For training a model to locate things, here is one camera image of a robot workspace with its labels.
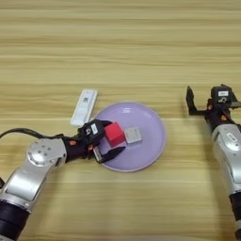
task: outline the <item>red block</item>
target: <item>red block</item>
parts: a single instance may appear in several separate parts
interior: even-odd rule
[[[105,127],[105,136],[112,148],[125,141],[124,132],[121,130],[117,122]]]

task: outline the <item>wooden surface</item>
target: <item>wooden surface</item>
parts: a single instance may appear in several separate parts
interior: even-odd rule
[[[168,133],[164,154],[140,172],[81,160],[57,170],[21,240],[234,240],[210,136],[202,118],[186,115],[185,89],[193,87],[199,107],[221,83],[241,98],[240,30],[239,0],[1,1],[1,132],[74,134],[69,120],[81,89],[96,88],[95,113],[142,102]],[[241,112],[233,117],[241,121]],[[1,140],[2,177],[33,141]]]

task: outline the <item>white object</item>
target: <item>white object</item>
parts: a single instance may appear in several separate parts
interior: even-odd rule
[[[77,106],[72,114],[71,125],[82,127],[89,122],[98,91],[94,89],[84,89],[81,92]]]
[[[139,128],[130,127],[124,130],[125,140],[127,144],[133,144],[142,140]]]

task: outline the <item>black cable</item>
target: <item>black cable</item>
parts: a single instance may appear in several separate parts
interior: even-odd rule
[[[35,138],[49,138],[49,139],[53,139],[53,138],[57,138],[57,137],[64,137],[62,134],[60,135],[55,135],[55,136],[52,136],[52,137],[49,137],[49,136],[45,136],[45,135],[42,135],[34,130],[31,130],[31,129],[27,129],[27,128],[14,128],[14,129],[10,129],[4,133],[2,133],[0,135],[0,138],[4,137],[5,135],[7,134],[10,134],[10,133],[22,133],[22,134],[26,134],[26,135],[29,135],[29,136],[32,136],[32,137],[35,137]]]

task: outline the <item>purple plate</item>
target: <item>purple plate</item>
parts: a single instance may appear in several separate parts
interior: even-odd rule
[[[104,163],[108,169],[117,171],[137,171],[151,165],[162,153],[166,143],[166,131],[160,117],[149,107],[133,102],[113,104],[103,109],[96,119],[116,121],[121,129],[138,127],[142,141],[126,146],[126,149],[115,159]],[[111,148],[104,138],[99,145],[101,153]]]

